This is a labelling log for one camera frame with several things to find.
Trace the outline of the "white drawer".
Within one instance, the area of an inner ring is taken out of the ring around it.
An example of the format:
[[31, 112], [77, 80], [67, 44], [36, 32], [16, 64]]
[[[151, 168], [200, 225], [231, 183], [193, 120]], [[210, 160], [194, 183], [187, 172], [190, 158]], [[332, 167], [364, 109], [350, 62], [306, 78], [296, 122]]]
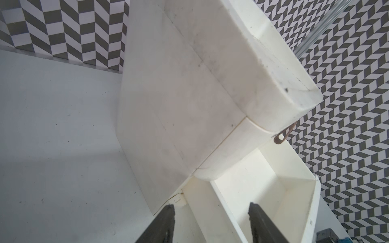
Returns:
[[249, 206], [258, 204], [290, 243], [311, 243], [321, 183], [289, 143], [255, 149], [214, 181], [192, 178], [183, 188], [205, 240], [253, 241]]

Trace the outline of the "white drawer cabinet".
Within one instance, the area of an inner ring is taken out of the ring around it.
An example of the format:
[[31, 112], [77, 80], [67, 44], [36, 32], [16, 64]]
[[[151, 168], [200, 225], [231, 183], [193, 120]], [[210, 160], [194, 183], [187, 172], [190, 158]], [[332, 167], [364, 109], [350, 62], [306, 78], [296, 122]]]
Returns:
[[116, 135], [152, 213], [322, 99], [253, 1], [131, 1]]

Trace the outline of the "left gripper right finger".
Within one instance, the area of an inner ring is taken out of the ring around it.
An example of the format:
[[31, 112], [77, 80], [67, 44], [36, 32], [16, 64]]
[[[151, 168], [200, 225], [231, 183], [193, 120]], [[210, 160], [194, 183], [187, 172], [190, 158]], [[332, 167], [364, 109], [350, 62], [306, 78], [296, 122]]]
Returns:
[[251, 202], [248, 214], [254, 243], [288, 243], [260, 205]]

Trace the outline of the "brown top drawer handle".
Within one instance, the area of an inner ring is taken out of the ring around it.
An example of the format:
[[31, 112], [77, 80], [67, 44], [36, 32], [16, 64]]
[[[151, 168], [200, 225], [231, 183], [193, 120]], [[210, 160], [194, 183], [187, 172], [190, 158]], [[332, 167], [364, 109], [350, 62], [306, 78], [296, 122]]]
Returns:
[[296, 127], [297, 121], [288, 126], [286, 129], [281, 131], [278, 135], [276, 135], [273, 139], [274, 143], [279, 145], [282, 144], [290, 135], [290, 133], [293, 131], [293, 129]]

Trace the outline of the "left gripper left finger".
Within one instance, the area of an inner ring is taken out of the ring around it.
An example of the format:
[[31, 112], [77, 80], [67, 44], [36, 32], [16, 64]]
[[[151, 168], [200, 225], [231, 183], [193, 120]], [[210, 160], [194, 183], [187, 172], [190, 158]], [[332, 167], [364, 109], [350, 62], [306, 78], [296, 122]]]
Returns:
[[136, 243], [172, 243], [174, 227], [174, 205], [165, 205]]

